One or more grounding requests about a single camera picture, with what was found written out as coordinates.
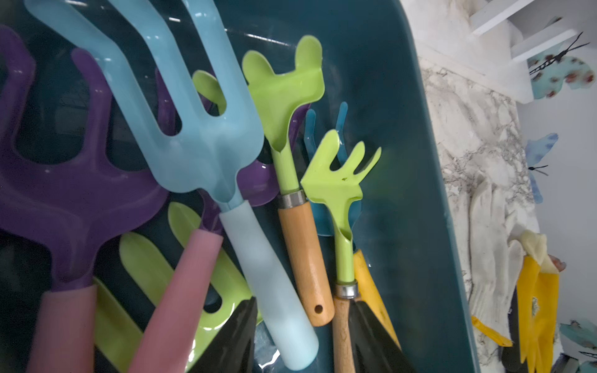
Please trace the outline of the light blue fork rake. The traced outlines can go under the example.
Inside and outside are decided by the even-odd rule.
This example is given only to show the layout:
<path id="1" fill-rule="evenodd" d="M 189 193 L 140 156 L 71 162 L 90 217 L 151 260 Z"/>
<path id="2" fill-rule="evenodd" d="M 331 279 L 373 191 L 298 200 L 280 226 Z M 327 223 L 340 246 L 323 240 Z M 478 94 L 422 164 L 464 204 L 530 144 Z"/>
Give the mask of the light blue fork rake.
<path id="1" fill-rule="evenodd" d="M 116 1 L 115 9 L 148 46 L 182 121 L 167 136 L 155 122 L 121 49 L 65 1 L 28 1 L 30 14 L 96 59 L 157 182 L 174 193 L 202 189 L 219 205 L 224 230 L 257 299 L 281 360 L 292 371 L 316 359 L 319 340 L 286 270 L 237 183 L 260 154 L 264 130 L 236 55 L 212 1 L 187 1 L 225 96 L 224 114 L 203 107 L 166 21 L 148 1 Z"/>

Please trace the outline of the teal plastic storage box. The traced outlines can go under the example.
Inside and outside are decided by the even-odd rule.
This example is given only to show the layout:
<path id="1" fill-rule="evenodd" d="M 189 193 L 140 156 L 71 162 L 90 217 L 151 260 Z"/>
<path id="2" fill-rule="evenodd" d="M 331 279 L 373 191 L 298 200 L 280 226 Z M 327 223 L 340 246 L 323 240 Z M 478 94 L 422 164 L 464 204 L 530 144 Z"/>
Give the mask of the teal plastic storage box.
<path id="1" fill-rule="evenodd" d="M 60 163 L 82 147 L 90 100 L 70 53 L 77 46 L 26 9 L 4 1 L 1 22 L 37 62 L 16 147 L 36 163 Z M 157 124 L 155 61 L 138 31 L 107 1 L 65 1 L 124 53 Z M 166 21 L 190 73 L 214 71 L 181 1 L 148 1 Z M 354 226 L 407 360 L 418 372 L 480 369 L 460 273 L 454 228 L 414 39 L 397 1 L 216 1 L 239 66 L 249 50 L 273 69 L 293 67 L 299 39 L 323 47 L 323 98 L 314 104 L 317 138 L 349 106 L 345 141 L 382 155 L 362 182 Z M 123 169 L 149 169 L 115 98 L 107 141 Z"/>

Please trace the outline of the purple fork pink handle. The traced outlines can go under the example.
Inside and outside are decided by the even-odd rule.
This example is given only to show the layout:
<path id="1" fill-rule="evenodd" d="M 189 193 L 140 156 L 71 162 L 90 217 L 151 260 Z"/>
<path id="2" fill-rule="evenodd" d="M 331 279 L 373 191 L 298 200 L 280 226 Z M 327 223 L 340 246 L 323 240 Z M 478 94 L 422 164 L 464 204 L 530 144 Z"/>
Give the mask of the purple fork pink handle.
<path id="1" fill-rule="evenodd" d="M 107 158 L 112 93 L 94 57 L 81 48 L 72 60 L 90 90 L 82 150 L 54 165 L 23 158 L 15 142 L 36 63 L 7 26 L 1 52 L 8 68 L 1 92 L 1 227 L 51 254 L 51 288 L 41 298 L 26 369 L 91 372 L 96 256 L 105 242 L 153 218 L 167 192 L 149 171 L 126 172 Z"/>

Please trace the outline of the white tiered plant stand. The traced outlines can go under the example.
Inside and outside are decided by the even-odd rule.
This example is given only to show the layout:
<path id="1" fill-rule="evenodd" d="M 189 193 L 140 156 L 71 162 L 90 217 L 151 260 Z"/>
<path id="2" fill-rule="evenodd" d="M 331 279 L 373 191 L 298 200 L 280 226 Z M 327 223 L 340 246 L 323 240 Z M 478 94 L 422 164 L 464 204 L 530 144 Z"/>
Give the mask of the white tiered plant stand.
<path id="1" fill-rule="evenodd" d="M 505 25 L 511 32 L 511 59 L 525 62 L 590 28 L 596 22 L 596 2 L 489 1 L 469 22 L 478 37 Z"/>

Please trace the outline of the white knit glove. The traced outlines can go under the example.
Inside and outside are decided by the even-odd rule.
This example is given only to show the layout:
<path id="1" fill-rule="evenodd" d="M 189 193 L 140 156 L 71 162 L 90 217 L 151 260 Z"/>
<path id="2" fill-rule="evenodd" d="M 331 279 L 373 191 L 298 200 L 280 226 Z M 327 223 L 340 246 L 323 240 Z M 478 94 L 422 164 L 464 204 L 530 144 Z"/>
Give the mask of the white knit glove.
<path id="1" fill-rule="evenodd" d="M 472 292 L 469 298 L 473 325 L 502 347 L 513 342 L 508 311 L 525 256 L 541 265 L 547 256 L 540 235 L 526 231 L 509 239 L 516 213 L 505 214 L 503 190 L 490 177 L 475 189 L 470 202 L 469 245 Z"/>

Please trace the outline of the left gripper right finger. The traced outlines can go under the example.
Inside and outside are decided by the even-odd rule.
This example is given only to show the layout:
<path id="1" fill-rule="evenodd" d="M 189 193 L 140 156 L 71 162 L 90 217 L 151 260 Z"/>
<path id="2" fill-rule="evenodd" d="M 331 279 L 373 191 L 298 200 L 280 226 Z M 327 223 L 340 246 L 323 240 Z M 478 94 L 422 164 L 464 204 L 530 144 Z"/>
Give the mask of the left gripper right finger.
<path id="1" fill-rule="evenodd" d="M 351 301 L 349 330 L 357 372 L 409 372 L 415 369 L 363 301 Z"/>

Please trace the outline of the yellow black work glove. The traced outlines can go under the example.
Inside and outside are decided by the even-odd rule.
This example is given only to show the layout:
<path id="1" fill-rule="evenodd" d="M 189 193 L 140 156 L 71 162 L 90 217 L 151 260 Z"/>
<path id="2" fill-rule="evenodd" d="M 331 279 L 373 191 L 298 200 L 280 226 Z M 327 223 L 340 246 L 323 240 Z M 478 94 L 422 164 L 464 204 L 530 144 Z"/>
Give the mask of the yellow black work glove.
<path id="1" fill-rule="evenodd" d="M 547 253 L 544 234 L 525 230 L 519 242 L 525 257 L 509 315 L 513 345 L 502 350 L 502 365 L 507 372 L 550 372 L 566 263 Z"/>

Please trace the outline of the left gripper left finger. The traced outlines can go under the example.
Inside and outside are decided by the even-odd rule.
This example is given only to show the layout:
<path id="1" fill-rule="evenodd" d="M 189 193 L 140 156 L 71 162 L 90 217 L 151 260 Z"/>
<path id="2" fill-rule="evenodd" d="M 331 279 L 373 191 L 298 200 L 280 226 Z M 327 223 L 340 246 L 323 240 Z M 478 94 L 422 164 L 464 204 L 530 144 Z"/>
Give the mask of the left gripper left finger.
<path id="1" fill-rule="evenodd" d="M 239 303 L 190 372 L 252 372 L 257 311 L 255 297 Z"/>

